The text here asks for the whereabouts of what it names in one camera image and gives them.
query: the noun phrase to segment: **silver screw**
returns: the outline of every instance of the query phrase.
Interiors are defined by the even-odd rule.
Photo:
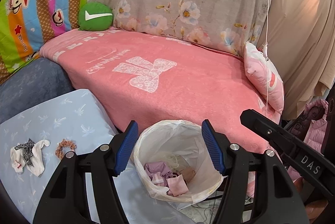
[[[67,153],[65,154],[65,157],[66,157],[66,158],[72,158],[73,155],[74,155],[73,151],[69,151],[69,152],[67,152]]]
[[[231,145],[230,145],[230,148],[231,148],[232,150],[239,150],[239,149],[240,149],[240,146],[239,146],[238,144],[231,144]]]
[[[275,153],[274,153],[273,150],[268,149],[268,150],[266,151],[266,155],[269,156],[269,157],[273,157],[273,156],[275,155]]]
[[[102,145],[101,147],[100,147],[100,150],[101,151],[106,151],[106,150],[109,150],[109,145]]]

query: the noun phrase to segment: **orange stripe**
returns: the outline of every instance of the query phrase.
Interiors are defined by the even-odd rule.
[[[14,14],[11,11],[8,15],[8,23],[9,23],[9,29],[10,29],[11,35],[15,41],[15,45],[16,45],[19,57],[23,61],[26,61],[26,57],[33,53],[33,49],[29,43],[26,29],[24,27],[22,10],[24,10],[24,8],[21,5],[19,11],[16,14]],[[21,30],[20,30],[20,33],[15,34],[14,29],[16,29],[18,25],[21,27]]]

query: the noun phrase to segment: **green pillow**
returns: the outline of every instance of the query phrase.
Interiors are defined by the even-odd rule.
[[[81,31],[105,31],[113,23],[113,11],[99,2],[85,4],[78,14]]]

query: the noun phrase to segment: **blue gripper pad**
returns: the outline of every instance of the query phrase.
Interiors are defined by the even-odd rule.
[[[118,152],[116,153],[116,161],[114,172],[116,175],[120,175],[122,171],[126,169],[128,164],[131,152],[135,146],[135,143],[138,139],[138,124],[137,122],[133,122],[126,129],[126,137],[123,140]]]
[[[215,131],[207,119],[202,122],[201,133],[214,168],[219,171],[220,174],[224,174],[225,166],[223,163],[223,153],[214,137]]]

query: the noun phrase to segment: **red star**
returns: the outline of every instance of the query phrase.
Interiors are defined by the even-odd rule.
[[[16,28],[14,29],[15,35],[18,35],[19,33],[21,33],[21,29],[22,27],[17,25]]]

